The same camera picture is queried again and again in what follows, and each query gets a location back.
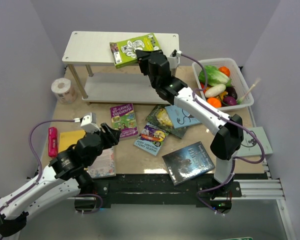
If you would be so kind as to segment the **white radish toy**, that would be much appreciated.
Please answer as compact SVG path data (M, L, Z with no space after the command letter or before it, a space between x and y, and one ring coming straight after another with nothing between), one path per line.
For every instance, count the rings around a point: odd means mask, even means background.
M213 97L216 97L216 96L220 95L225 90L226 90L226 85L220 83L220 84L217 84L213 87L210 87L208 90L206 90L205 93L204 93L204 96L206 98L213 98Z

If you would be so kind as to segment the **orange carrot toy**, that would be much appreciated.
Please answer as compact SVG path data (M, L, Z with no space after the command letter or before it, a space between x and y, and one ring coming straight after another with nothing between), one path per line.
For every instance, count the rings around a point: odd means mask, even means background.
M209 103L214 108L221 108L222 107L221 100L216 98L216 97L210 97L206 101L207 101L207 103Z

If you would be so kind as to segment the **yellow book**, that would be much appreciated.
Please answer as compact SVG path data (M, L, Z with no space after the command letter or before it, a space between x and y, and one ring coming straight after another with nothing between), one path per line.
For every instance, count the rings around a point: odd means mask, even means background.
M59 134L58 152L61 153L69 146L76 144L79 139L85 136L85 134L86 132L84 130L61 132Z

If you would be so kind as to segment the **yellow pepper toy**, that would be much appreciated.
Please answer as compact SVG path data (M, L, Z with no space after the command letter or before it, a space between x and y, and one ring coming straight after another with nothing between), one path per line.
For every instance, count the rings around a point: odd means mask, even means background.
M216 98L222 102L224 97L227 97L227 96L228 96L228 92L224 91L224 92L220 93L219 95L217 95Z

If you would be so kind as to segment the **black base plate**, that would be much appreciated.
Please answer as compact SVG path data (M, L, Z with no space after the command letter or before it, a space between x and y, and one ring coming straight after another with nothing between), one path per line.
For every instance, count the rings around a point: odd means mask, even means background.
M168 174L117 174L94 179L90 190L81 191L74 199L78 211L113 205L194 205L202 208L211 204L217 210L229 210L232 199L241 197L238 181L231 180L218 186L212 174L203 174L179 185L174 185Z

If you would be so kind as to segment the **grey-green cat book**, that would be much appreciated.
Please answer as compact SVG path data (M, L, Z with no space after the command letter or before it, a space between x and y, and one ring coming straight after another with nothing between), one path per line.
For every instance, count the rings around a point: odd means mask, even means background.
M248 128L256 138L260 141L265 155L272 155L273 149L270 145L268 137L263 127L250 127ZM257 141L246 131L243 131L243 141L241 142L240 149L237 151L239 157L254 157L262 154Z

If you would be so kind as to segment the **green lettuce toy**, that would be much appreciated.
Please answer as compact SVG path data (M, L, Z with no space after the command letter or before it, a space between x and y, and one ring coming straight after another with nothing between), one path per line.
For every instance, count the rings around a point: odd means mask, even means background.
M211 87L214 87L215 85L218 85L218 84L224 84L227 87L231 86L232 80L229 77L227 77L225 74L220 72L216 66L206 65L204 67L204 69L205 69L206 75L205 75L204 71L202 70L198 76L198 80L201 83L205 84L206 80L207 80L207 85L209 85Z

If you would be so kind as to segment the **light blue cat book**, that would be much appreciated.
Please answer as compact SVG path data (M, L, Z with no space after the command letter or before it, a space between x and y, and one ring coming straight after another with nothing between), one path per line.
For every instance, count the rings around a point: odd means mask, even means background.
M175 129L185 128L201 123L194 116L180 107L168 105L165 107L165 110Z

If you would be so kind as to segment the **dark glossy hardcover book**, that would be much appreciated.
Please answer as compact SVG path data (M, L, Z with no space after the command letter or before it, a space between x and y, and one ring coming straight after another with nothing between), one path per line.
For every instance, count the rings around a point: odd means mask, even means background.
M162 159L174 186L215 168L201 141L168 153Z

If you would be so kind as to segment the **purple Treehouse paperback book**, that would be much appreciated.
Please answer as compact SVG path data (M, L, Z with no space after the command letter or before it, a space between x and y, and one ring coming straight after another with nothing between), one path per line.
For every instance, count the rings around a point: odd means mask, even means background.
M112 128L120 130L120 139L128 139L139 135L136 115L132 103L125 103L110 108Z

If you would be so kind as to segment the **green cartoon paperback book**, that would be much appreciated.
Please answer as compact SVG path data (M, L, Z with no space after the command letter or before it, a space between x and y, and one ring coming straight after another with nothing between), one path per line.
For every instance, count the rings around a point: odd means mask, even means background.
M116 69L137 63L136 50L157 51L161 49L161 45L153 32L122 41L110 42L109 47Z

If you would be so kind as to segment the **purple onion toy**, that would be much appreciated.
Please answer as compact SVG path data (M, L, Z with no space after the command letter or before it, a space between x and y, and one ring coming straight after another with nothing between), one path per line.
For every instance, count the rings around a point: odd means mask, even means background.
M225 96L222 100L222 103L227 107L228 106L236 106L237 100L232 96Z

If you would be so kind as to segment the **white two-tier shelf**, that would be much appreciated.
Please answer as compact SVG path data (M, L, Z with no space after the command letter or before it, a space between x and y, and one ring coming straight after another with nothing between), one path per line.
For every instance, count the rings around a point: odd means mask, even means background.
M73 31L62 61L82 100L90 103L164 104L137 64L115 68L111 42L142 36L141 32Z

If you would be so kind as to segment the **floral pastel notebook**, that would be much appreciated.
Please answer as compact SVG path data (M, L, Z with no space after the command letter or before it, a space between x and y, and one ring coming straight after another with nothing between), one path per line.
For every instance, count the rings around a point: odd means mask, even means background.
M116 175L114 148L105 149L87 168L88 174L93 179L113 177Z

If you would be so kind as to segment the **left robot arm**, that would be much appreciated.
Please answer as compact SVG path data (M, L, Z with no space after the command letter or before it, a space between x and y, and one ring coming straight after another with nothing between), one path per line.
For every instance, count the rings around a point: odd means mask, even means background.
M86 171L104 150L116 146L120 130L106 123L75 118L85 134L53 158L38 164L38 174L13 193L0 198L0 235L7 238L21 231L35 213L68 197L94 196L94 181Z

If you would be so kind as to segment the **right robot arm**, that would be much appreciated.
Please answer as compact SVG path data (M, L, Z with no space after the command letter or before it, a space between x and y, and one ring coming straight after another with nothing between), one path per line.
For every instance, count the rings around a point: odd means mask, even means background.
M213 107L184 81L173 76L171 67L177 67L183 56L180 50L174 50L169 57L162 50L136 50L135 53L141 73L148 76L159 97L191 114L214 135L210 145L216 156L212 189L217 196L225 196L231 190L229 182L234 176L235 155L243 141L242 118Z

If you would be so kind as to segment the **green onion toy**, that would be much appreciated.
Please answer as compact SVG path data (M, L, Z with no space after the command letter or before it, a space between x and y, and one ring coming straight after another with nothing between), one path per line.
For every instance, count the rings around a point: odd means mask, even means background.
M257 85L260 81L261 81L261 79L260 79L259 77L256 78L255 82L250 86L250 88L248 89L248 91L247 91L241 98L239 98L239 99L236 101L236 103L237 103L238 105L240 105L240 104L244 101L244 99L248 96L248 94L256 87L256 85Z

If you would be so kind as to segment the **blue Treehouse paperback book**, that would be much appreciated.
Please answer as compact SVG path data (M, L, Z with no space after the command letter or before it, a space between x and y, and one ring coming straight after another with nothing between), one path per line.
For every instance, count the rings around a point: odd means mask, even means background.
M133 145L153 156L157 156L168 135L167 131L147 122Z

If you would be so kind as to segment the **purple eggplant toy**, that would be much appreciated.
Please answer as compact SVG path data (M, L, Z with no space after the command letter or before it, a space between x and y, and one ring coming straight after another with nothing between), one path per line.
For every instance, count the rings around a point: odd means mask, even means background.
M227 86L225 91L228 93L228 96L236 100L238 99L238 94L234 86Z

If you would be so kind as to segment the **toilet paper roll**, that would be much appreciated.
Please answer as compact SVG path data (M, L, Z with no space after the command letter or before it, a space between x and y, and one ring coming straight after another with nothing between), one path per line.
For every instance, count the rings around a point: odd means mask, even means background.
M53 81L51 91L61 104L72 104L77 99L77 92L71 80L64 77Z

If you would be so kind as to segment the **dark green illustrated book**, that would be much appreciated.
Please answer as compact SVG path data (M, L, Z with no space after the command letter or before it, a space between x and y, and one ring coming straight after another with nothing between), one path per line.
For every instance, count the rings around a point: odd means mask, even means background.
M188 128L175 128L165 107L167 107L167 105L157 104L146 117L146 120L159 129L162 129L170 134L173 134L179 139L182 139Z

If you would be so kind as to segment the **orange pumpkin toy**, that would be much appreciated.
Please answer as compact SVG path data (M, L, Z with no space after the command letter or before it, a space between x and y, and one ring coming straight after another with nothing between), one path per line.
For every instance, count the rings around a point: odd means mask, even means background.
M223 74L225 74L228 78L229 78L230 75L231 75L230 70L229 70L226 66L221 66L218 70L219 70L220 72L222 72Z

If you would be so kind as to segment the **red pepper toy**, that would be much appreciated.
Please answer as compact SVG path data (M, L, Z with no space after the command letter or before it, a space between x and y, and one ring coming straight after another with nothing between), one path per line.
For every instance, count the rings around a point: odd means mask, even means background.
M205 94L206 93L206 88L205 88L205 85L202 83L202 82L200 82L200 86L201 86L201 89L203 89L203 94Z

